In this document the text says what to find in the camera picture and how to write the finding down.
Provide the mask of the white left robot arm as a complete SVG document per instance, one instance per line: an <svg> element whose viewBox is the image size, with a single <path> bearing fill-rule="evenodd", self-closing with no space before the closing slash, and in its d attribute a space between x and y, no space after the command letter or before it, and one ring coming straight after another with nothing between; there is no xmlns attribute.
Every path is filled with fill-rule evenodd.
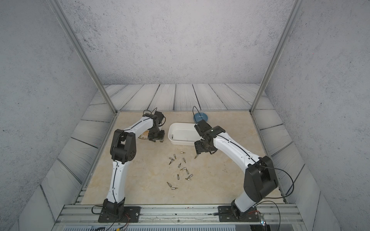
<svg viewBox="0 0 370 231"><path fill-rule="evenodd" d="M149 141L163 142L165 131L161 128L165 121L166 117L162 113L146 113L133 125L114 131L110 147L113 172L107 195L108 202L119 204L125 199L125 181L128 167L136 156L136 140L148 131Z"/></svg>

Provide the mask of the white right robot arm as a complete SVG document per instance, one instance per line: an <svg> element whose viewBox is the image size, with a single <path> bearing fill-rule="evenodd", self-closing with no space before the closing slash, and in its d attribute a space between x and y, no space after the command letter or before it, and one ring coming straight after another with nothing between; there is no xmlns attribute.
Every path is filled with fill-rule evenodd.
<svg viewBox="0 0 370 231"><path fill-rule="evenodd" d="M233 160L244 173L243 192L232 203L234 210L245 213L278 187L272 160L260 157L232 139L228 133L207 135L194 142L196 153L214 154L221 151Z"/></svg>

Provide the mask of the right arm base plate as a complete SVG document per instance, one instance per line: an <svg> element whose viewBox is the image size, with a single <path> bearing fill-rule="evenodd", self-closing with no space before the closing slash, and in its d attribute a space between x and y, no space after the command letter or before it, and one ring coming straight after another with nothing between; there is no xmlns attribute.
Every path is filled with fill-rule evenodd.
<svg viewBox="0 0 370 231"><path fill-rule="evenodd" d="M240 212L234 206L219 206L218 217L220 222L260 222L256 207L251 207L245 212Z"/></svg>

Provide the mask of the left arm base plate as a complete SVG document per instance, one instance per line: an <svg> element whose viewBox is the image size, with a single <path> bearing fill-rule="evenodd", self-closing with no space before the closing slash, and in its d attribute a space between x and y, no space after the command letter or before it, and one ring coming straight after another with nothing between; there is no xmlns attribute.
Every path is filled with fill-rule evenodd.
<svg viewBox="0 0 370 231"><path fill-rule="evenodd" d="M141 207L137 206L124 206L117 211L112 209L102 208L98 222L99 223L138 223L140 217Z"/></svg>

